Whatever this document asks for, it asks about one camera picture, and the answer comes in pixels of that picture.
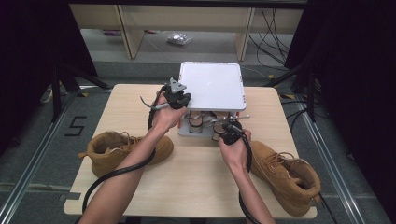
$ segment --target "boot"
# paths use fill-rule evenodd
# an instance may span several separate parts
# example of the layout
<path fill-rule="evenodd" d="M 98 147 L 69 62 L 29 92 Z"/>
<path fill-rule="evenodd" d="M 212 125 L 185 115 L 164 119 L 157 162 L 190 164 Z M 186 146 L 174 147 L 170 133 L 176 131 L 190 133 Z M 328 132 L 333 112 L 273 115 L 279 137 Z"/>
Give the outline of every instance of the boot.
<path fill-rule="evenodd" d="M 308 162 L 287 152 L 276 153 L 259 141 L 252 141 L 251 148 L 251 173 L 269 184 L 287 213 L 300 217 L 309 211 L 312 199 L 319 203 L 320 180 Z"/>
<path fill-rule="evenodd" d="M 96 135 L 88 144 L 87 152 L 78 154 L 81 158 L 89 156 L 92 171 L 97 177 L 106 175 L 117 168 L 134 150 L 142 137 L 130 137 L 128 133 L 105 132 Z M 155 147 L 155 156 L 148 165 L 168 158 L 174 149 L 172 140 L 164 136 Z"/>

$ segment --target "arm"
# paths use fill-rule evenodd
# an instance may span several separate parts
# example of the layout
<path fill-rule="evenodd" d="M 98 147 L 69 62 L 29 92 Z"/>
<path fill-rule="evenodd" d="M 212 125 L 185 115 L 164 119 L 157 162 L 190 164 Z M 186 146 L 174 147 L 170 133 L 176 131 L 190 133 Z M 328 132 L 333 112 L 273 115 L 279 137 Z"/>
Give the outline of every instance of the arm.
<path fill-rule="evenodd" d="M 162 95 L 158 104 L 165 102 Z M 117 169 L 135 165 L 148 158 L 158 141 L 185 113 L 186 107 L 174 110 L 168 106 L 157 111 L 152 128 Z M 141 168 L 106 180 L 93 195 L 79 223 L 117 223 L 134 197 L 143 172 L 144 168 Z"/>
<path fill-rule="evenodd" d="M 245 134 L 250 142 L 251 133 L 245 130 Z M 248 174 L 248 153 L 244 141 L 239 139 L 231 146 L 227 146 L 220 138 L 219 146 L 224 162 L 233 175 L 233 179 L 239 188 L 242 200 L 249 213 L 260 223 L 275 223 Z"/>

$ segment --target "floor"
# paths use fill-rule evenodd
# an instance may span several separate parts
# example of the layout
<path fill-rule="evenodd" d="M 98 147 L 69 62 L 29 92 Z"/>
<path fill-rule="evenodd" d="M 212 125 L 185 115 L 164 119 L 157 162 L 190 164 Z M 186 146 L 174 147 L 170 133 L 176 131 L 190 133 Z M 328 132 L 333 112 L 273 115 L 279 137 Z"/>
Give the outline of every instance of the floor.
<path fill-rule="evenodd" d="M 268 71 L 273 71 L 273 74 L 278 76 L 277 74 L 282 74 L 284 70 L 281 64 L 283 57 L 277 49 L 277 44 L 280 42 L 275 41 L 270 35 L 265 39 L 268 44 L 262 42 L 263 34 L 252 34 L 251 37 L 258 44 L 262 42 L 262 47 L 275 55 L 276 59 L 258 51 L 253 41 L 249 40 L 245 60 L 238 62 L 232 34 L 176 32 L 187 35 L 192 40 L 186 46 L 175 46 L 167 43 L 167 37 L 174 33 L 173 31 L 154 31 L 153 34 L 145 34 L 137 57 L 130 60 L 127 58 L 120 36 L 104 35 L 101 30 L 81 30 L 81 32 L 95 64 L 175 64 L 185 61 L 238 63 L 241 70 L 261 77 L 265 81 L 269 81 L 272 75 Z M 279 46 L 287 51 L 286 47 L 290 45 L 292 35 L 277 37 L 281 40 Z M 116 82 L 124 80 L 117 74 L 107 73 L 99 76 Z M 347 156 L 347 147 L 332 125 L 326 108 L 315 107 L 316 122 L 311 122 L 306 113 L 293 116 L 293 112 L 304 109 L 304 104 L 289 104 L 289 97 L 303 100 L 304 96 L 300 94 L 291 96 L 291 82 L 292 79 L 279 84 L 278 92 L 282 98 L 281 102 L 284 103 L 285 116 L 290 117 L 288 121 L 299 155 L 317 169 L 321 178 L 321 194 L 324 200 L 318 205 L 318 216 L 314 219 L 278 219 L 276 222 L 390 223 L 359 167 L 354 163 L 353 158 Z M 82 150 L 76 148 L 81 142 L 87 142 L 92 138 L 94 124 L 100 118 L 101 110 L 87 110 L 87 108 L 103 108 L 108 95 L 108 91 L 91 93 L 90 103 L 84 102 L 84 97 L 66 95 L 64 104 L 73 107 L 73 110 L 64 109 L 68 112 L 59 127 L 48 123 L 51 115 L 50 105 L 37 109 L 31 122 L 21 133 L 22 139 L 16 141 L 15 146 L 10 146 L 0 158 L 0 200 L 5 205 L 7 203 L 15 205 L 10 206 L 13 209 L 8 211 L 7 216 L 2 214 L 2 223 L 71 223 L 77 219 L 75 216 L 63 213 L 64 198 L 70 190 L 80 164 L 79 160 L 74 159 L 76 155 L 69 155 L 68 150 L 73 153 Z M 79 118 L 78 115 L 81 114 L 86 115 L 86 118 Z M 76 142 L 64 138 L 73 130 L 70 129 L 70 123 L 75 122 L 78 127 L 78 123 L 84 119 L 86 119 L 84 132 Z M 49 136 L 50 130 L 55 130 L 53 136 Z M 13 192 L 19 192 L 20 195 L 15 196 Z"/>

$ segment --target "black cable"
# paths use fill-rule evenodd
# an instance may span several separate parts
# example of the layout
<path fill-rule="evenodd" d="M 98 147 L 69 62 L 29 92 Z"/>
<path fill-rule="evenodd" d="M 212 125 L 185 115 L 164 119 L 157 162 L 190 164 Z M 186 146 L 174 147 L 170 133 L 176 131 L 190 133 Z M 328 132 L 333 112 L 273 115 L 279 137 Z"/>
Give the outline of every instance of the black cable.
<path fill-rule="evenodd" d="M 154 105 L 156 105 L 156 104 L 158 103 L 158 100 L 160 99 L 161 93 L 162 93 L 165 89 L 166 89 L 166 86 L 162 86 L 161 89 L 157 92 L 157 96 L 156 96 L 156 98 L 155 98 L 155 100 L 154 100 L 154 103 L 153 103 Z M 155 114 L 155 112 L 156 112 L 156 111 L 155 111 L 154 109 L 151 109 L 151 110 L 149 111 L 149 115 L 148 115 L 148 128 L 149 128 L 149 129 L 152 127 L 152 121 L 153 121 L 153 119 L 154 119 L 154 114 Z M 88 200 L 90 199 L 90 196 L 91 196 L 92 192 L 93 192 L 102 182 L 104 182 L 105 180 L 107 180 L 107 179 L 109 179 L 109 178 L 112 178 L 112 177 L 114 177 L 114 176 L 122 175 L 122 174 L 125 174 L 125 173 L 128 173 L 128 172 L 132 172 L 132 171 L 134 171 L 134 170 L 138 170 L 138 169 L 144 167 L 145 165 L 149 164 L 149 162 L 152 161 L 152 159 L 154 158 L 154 156 L 155 156 L 155 148 L 154 148 L 154 150 L 152 150 L 152 153 L 150 154 L 150 156 L 149 156 L 147 159 L 145 159 L 144 161 L 139 162 L 138 164 L 135 164 L 135 165 L 131 165 L 131 166 L 124 167 L 124 168 L 121 168 L 121 169 L 118 169 L 118 170 L 114 170 L 114 171 L 112 171 L 112 172 L 110 172 L 110 173 L 108 173 L 108 174 L 106 174 L 106 175 L 103 175 L 103 176 L 101 176 L 100 178 L 98 178 L 95 182 L 93 182 L 93 184 L 90 186 L 90 188 L 87 190 L 87 193 L 86 193 L 85 196 L 84 196 L 84 201 L 83 201 L 83 203 L 82 203 L 82 213 L 84 213 L 85 210 L 87 209 Z M 79 218 L 76 220 L 75 223 L 78 223 L 79 220 L 81 219 L 81 217 L 79 217 Z"/>
<path fill-rule="evenodd" d="M 226 130 L 228 130 L 228 132 L 236 133 L 244 141 L 246 149 L 247 149 L 247 172 L 249 173 L 250 169 L 251 169 L 251 161 L 252 161 L 253 153 L 251 150 L 250 143 L 248 142 L 248 137 L 243 133 L 242 130 L 239 130 L 238 127 L 233 126 L 231 123 L 229 123 L 228 125 L 224 125 L 223 127 Z M 242 212 L 245 214 L 246 218 L 253 224 L 261 224 L 256 218 L 254 218 L 253 215 L 251 215 L 249 213 L 248 209 L 246 208 L 246 206 L 244 204 L 244 201 L 242 200 L 241 191 L 239 191 L 238 197 L 239 197 L 239 205 L 241 206 Z"/>
<path fill-rule="evenodd" d="M 265 34 L 264 39 L 265 39 L 265 37 L 267 37 L 268 33 L 270 33 L 271 36 L 273 37 L 273 39 L 274 39 L 275 42 L 276 42 L 277 48 L 271 46 L 270 44 L 268 44 L 267 42 L 265 42 L 265 40 L 264 40 L 264 42 L 265 42 L 268 46 L 270 46 L 270 47 L 272 47 L 272 48 L 274 48 L 274 49 L 278 49 L 279 52 L 280 52 L 280 54 L 281 54 L 281 56 L 282 56 L 282 58 L 283 58 L 283 60 L 286 61 L 286 57 L 285 57 L 285 55 L 283 54 L 283 50 L 282 50 L 282 48 L 280 47 L 279 43 L 280 43 L 281 45 L 283 45 L 286 49 L 289 49 L 289 48 L 286 47 L 286 45 L 284 45 L 284 44 L 282 43 L 282 41 L 280 41 L 279 37 L 277 36 L 275 14 L 276 14 L 276 9 L 273 8 L 273 17 L 272 17 L 271 23 L 268 23 L 268 20 L 267 20 L 267 18 L 265 17 L 264 11 L 263 11 L 263 9 L 262 9 L 262 16 L 264 17 L 265 23 L 267 24 L 267 27 L 268 27 L 268 31 L 267 31 L 267 33 Z M 274 25 L 275 34 L 274 34 L 274 33 L 272 32 L 272 30 L 271 30 L 272 25 Z"/>
<path fill-rule="evenodd" d="M 147 165 L 149 162 L 151 162 L 151 160 L 154 158 L 155 156 L 155 150 L 152 151 L 151 155 L 145 159 L 142 162 L 139 162 L 138 164 L 132 165 L 132 166 L 128 166 L 125 168 L 121 168 L 115 171 L 112 171 L 106 175 L 101 176 L 100 178 L 98 178 L 95 182 L 93 182 L 93 184 L 90 186 L 90 188 L 87 190 L 87 193 L 84 196 L 84 201 L 82 203 L 82 213 L 85 212 L 85 210 L 87 209 L 87 204 L 88 204 L 88 200 L 90 199 L 90 196 L 92 194 L 92 192 L 96 189 L 96 187 L 98 187 L 102 182 L 104 182 L 105 180 L 112 178 L 116 175 L 122 175 L 128 172 L 132 172 L 134 170 L 138 170 L 142 167 L 144 167 L 145 165 Z"/>
<path fill-rule="evenodd" d="M 323 201 L 323 204 L 325 205 L 325 207 L 327 208 L 327 211 L 329 211 L 330 216 L 332 217 L 332 221 L 335 224 L 338 224 L 337 219 L 335 219 L 334 214 L 332 213 L 332 210 L 330 209 L 330 206 L 326 203 L 326 200 L 324 200 L 323 196 L 321 195 L 321 193 L 319 193 L 319 197 L 320 199 Z"/>
<path fill-rule="evenodd" d="M 262 52 L 264 52 L 265 54 L 267 54 L 268 56 L 270 56 L 271 58 L 273 58 L 274 60 L 276 60 L 277 62 L 281 63 L 282 65 L 285 64 L 282 60 L 278 59 L 274 54 L 268 52 L 266 49 L 263 49 L 261 44 L 262 42 L 259 44 L 257 44 L 253 38 L 251 37 L 251 35 L 248 36 L 250 38 L 250 40 L 253 42 L 253 44 L 257 47 L 257 51 L 261 50 Z"/>
<path fill-rule="evenodd" d="M 294 126 L 294 123 L 295 123 L 295 121 L 297 120 L 297 118 L 300 117 L 300 115 L 302 115 L 302 114 L 303 114 L 304 112 L 306 112 L 306 111 L 308 111 L 307 108 L 305 108 L 305 109 L 303 109 L 303 110 L 300 110 L 300 111 L 297 113 L 296 117 L 294 117 L 293 122 L 292 122 L 291 125 L 290 125 L 290 132 L 291 132 L 291 133 L 293 133 L 293 126 Z"/>
<path fill-rule="evenodd" d="M 286 105 L 286 104 L 293 104 L 293 103 L 306 103 L 306 101 L 287 101 L 287 102 L 282 102 L 282 105 Z"/>

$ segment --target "hand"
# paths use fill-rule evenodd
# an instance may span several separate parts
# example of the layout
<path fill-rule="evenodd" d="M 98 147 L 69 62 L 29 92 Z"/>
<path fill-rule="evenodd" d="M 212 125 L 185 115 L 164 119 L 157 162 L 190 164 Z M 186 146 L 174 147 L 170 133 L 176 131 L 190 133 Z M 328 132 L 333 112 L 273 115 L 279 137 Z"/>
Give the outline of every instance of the hand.
<path fill-rule="evenodd" d="M 251 132 L 244 129 L 244 133 L 247 136 L 247 140 L 251 141 Z M 248 153 L 245 142 L 242 138 L 236 141 L 234 144 L 227 146 L 222 138 L 219 138 L 219 147 L 222 158 L 227 166 L 233 170 L 235 168 L 246 169 L 248 165 Z"/>
<path fill-rule="evenodd" d="M 157 105 L 164 104 L 166 102 L 166 98 L 163 96 L 162 92 L 160 98 L 158 99 Z M 177 125 L 181 117 L 186 113 L 186 106 L 183 106 L 182 108 L 177 110 L 173 109 L 170 106 L 167 106 L 155 112 L 154 119 L 152 121 L 152 127 L 159 128 L 164 132 L 168 132 L 169 129 Z"/>

